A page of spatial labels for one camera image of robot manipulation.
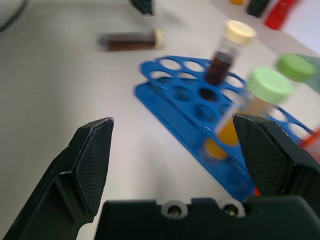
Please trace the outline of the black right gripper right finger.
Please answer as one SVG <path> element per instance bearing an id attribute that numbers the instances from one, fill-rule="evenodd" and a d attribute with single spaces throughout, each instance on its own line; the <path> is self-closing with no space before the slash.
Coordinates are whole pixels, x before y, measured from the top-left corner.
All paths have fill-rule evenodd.
<path id="1" fill-rule="evenodd" d="M 320 217 L 320 164 L 272 120 L 236 114 L 233 124 L 260 195 L 300 196 Z"/>

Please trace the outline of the dark green test tube green cap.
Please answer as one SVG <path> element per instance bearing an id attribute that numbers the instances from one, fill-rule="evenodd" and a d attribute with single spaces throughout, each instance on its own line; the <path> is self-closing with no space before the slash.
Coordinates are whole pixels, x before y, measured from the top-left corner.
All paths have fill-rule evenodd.
<path id="1" fill-rule="evenodd" d="M 275 68 L 296 87 L 307 85 L 320 96 L 320 57 L 283 53 L 275 62 Z"/>

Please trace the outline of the red bottle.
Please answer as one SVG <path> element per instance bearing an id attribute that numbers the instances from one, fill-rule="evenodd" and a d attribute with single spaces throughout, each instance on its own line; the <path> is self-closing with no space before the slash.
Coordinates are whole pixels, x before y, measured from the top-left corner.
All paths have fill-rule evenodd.
<path id="1" fill-rule="evenodd" d="M 280 30 L 285 23 L 290 11 L 300 0 L 278 0 L 276 5 L 267 15 L 264 25 L 272 30 Z"/>

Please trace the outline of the yellow test tube green cap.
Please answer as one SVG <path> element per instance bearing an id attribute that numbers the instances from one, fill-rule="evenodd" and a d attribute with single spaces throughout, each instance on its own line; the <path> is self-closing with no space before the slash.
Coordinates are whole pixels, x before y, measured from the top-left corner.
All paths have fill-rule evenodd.
<path id="1" fill-rule="evenodd" d="M 293 94 L 294 85 L 279 72 L 267 68 L 255 68 L 246 81 L 246 91 L 239 103 L 234 103 L 224 114 L 214 130 L 221 143 L 234 147 L 238 144 L 233 124 L 234 114 L 266 117 L 278 104 Z"/>

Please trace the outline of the dark bottle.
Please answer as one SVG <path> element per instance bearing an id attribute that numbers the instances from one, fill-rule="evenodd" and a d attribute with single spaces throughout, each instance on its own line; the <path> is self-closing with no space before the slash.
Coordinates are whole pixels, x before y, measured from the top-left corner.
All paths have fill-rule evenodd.
<path id="1" fill-rule="evenodd" d="M 250 16 L 260 18 L 271 0 L 249 0 L 246 13 Z"/>

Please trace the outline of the brown test tube cream cap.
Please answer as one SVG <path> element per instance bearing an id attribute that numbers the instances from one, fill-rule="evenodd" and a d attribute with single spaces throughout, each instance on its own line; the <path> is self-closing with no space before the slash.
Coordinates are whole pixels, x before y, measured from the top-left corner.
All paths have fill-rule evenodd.
<path id="1" fill-rule="evenodd" d="M 164 35 L 156 28 L 136 32 L 107 32 L 98 36 L 96 42 L 105 52 L 160 50 L 164 46 Z"/>
<path id="2" fill-rule="evenodd" d="M 237 20 L 227 20 L 204 80 L 212 86 L 219 86 L 242 48 L 249 45 L 256 36 L 257 33 L 251 26 Z"/>

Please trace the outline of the blue test tube rack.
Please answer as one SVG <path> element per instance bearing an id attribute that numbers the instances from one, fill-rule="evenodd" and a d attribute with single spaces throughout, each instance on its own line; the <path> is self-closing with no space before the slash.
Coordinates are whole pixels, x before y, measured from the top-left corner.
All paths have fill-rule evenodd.
<path id="1" fill-rule="evenodd" d="M 225 145 L 217 138 L 215 129 L 227 110 L 245 95 L 247 80 L 228 73 L 241 87 L 227 81 L 213 86 L 204 79 L 209 67 L 207 59 L 170 56 L 169 60 L 178 67 L 165 67 L 164 58 L 141 65 L 147 82 L 135 88 L 136 97 L 233 198 L 244 200 L 258 189 L 246 167 L 239 139 L 236 146 Z M 277 123 L 299 145 L 300 138 L 290 126 L 300 122 L 288 113 L 280 121 L 270 116 L 270 112 L 262 118 Z"/>

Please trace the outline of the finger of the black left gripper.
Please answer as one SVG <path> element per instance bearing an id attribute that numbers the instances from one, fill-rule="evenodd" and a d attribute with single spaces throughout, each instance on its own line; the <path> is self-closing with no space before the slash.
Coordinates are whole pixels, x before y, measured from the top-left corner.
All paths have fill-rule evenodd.
<path id="1" fill-rule="evenodd" d="M 142 15 L 154 15 L 153 0 L 129 0 L 129 2 Z"/>

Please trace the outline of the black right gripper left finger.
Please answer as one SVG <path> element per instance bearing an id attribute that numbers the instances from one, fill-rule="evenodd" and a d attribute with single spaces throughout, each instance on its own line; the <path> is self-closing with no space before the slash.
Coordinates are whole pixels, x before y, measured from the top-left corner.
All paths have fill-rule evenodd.
<path id="1" fill-rule="evenodd" d="M 114 120 L 77 129 L 51 162 L 3 240 L 76 240 L 99 211 L 108 174 Z"/>

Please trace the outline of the red test tube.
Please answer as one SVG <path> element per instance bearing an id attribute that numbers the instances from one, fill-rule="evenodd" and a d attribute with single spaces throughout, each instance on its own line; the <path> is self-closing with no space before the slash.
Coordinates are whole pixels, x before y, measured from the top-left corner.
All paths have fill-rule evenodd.
<path id="1" fill-rule="evenodd" d="M 313 133 L 310 134 L 305 140 L 302 140 L 299 144 L 301 147 L 312 145 L 316 140 L 320 139 L 320 127 L 318 127 Z"/>

